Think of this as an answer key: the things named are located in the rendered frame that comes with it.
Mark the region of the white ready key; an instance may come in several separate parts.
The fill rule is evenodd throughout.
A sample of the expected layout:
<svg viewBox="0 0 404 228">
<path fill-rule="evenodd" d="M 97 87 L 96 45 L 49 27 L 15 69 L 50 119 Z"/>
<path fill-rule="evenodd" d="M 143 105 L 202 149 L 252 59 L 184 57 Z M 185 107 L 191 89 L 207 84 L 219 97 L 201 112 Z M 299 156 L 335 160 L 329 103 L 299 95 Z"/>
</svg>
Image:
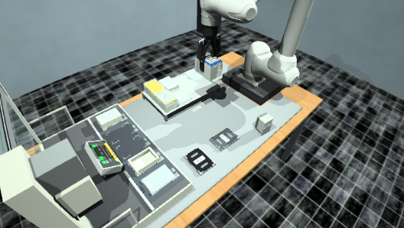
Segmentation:
<svg viewBox="0 0 404 228">
<path fill-rule="evenodd" d="M 260 134 L 264 135 L 270 131 L 272 126 L 273 118 L 268 113 L 263 113 L 257 117 L 255 130 Z M 257 130 L 258 129 L 258 130 Z"/>
</svg>

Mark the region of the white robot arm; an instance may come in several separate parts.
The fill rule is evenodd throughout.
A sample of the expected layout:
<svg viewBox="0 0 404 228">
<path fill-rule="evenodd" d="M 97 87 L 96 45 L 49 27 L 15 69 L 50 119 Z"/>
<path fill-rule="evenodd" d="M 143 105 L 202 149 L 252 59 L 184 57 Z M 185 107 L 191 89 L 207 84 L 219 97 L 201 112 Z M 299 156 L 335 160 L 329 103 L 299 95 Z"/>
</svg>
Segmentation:
<svg viewBox="0 0 404 228">
<path fill-rule="evenodd" d="M 220 16 L 239 24 L 251 22 L 256 16 L 259 0 L 200 0 L 201 24 L 220 24 Z M 294 0 L 279 50 L 273 54 L 261 41 L 252 43 L 245 56 L 243 73 L 236 77 L 256 88 L 268 80 L 280 87 L 292 87 L 299 78 L 295 52 L 314 0 Z M 243 69 L 244 68 L 244 69 Z"/>
</svg>

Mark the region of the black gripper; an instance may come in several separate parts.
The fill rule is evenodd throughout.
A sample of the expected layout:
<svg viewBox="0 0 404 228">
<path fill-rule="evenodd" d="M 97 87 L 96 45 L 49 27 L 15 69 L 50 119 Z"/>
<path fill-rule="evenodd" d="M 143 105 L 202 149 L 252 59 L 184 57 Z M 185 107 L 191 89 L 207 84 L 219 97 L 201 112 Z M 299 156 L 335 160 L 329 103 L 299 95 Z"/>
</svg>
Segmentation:
<svg viewBox="0 0 404 228">
<path fill-rule="evenodd" d="M 207 52 L 207 48 L 210 46 L 210 44 L 213 48 L 213 55 L 215 57 L 217 57 L 217 55 L 220 52 L 221 35 L 219 35 L 217 32 L 218 32 L 218 25 L 213 27 L 203 25 L 202 30 L 203 38 L 202 40 L 198 40 L 198 49 L 197 49 L 197 59 L 200 60 L 200 69 L 202 71 L 204 71 L 204 58 Z"/>
</svg>

